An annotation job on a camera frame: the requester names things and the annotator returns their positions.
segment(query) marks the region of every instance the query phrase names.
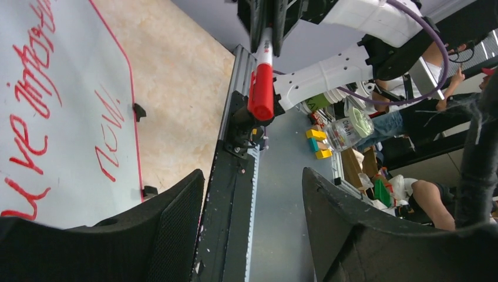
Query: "jeans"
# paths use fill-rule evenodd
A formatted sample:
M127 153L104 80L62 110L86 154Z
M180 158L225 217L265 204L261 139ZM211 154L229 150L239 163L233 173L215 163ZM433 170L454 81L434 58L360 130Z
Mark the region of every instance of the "jeans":
M390 112L372 119L373 133L356 144L358 151L363 152L366 148L379 142L385 141L397 135L406 133L403 128L403 118L399 111Z

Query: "green block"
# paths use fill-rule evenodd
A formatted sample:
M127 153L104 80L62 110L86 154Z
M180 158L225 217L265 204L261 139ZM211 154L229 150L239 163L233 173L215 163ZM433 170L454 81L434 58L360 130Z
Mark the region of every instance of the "green block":
M311 150L313 150L314 153L319 151L317 140L315 138L308 138L309 140L309 146L311 147Z

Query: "person's leg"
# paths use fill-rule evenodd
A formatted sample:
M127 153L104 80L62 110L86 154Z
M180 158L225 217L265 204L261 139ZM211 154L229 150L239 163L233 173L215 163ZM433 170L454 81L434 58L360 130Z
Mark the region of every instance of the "person's leg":
M438 229L455 230L455 220L441 200L441 187L434 183L418 180L412 184L413 195L418 206L425 211Z
M374 117L372 123L373 133L370 136L361 139L356 144L356 148L358 148L359 152L363 152L366 148L396 135L405 134L403 118L399 111Z

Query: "yellow block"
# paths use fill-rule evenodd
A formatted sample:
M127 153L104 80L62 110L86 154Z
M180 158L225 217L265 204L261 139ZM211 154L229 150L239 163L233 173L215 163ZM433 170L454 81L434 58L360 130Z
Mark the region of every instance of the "yellow block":
M306 131L306 137L307 138L315 138L317 141L322 141L322 140L325 140L327 138L327 136L325 135L325 132L322 132L322 131L317 131L317 130L314 130L314 129L310 129L308 131Z
M320 151L316 152L315 155L317 156L317 159L326 159L326 158L332 156L332 151L320 150Z

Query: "beige floor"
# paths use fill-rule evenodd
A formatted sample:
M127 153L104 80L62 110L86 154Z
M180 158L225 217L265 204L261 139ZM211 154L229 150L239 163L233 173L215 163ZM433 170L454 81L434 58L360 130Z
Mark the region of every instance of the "beige floor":
M132 64L144 185L208 179L234 57L170 0L93 0Z

